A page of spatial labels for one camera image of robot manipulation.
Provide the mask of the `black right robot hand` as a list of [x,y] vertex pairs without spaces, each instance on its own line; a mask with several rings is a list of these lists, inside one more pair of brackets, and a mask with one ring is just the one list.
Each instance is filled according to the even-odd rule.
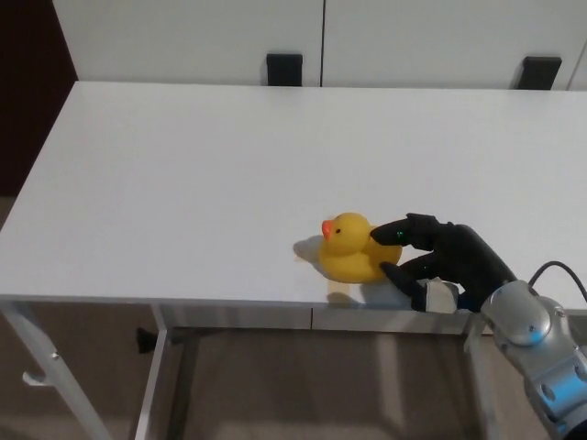
[[411,246],[426,253],[401,265],[384,261],[380,269],[411,300],[413,310],[426,309],[426,288],[419,282],[440,278],[460,285],[460,309],[477,313],[485,301],[516,275],[469,226],[441,223],[433,215],[406,218],[375,227],[371,238],[382,246]]

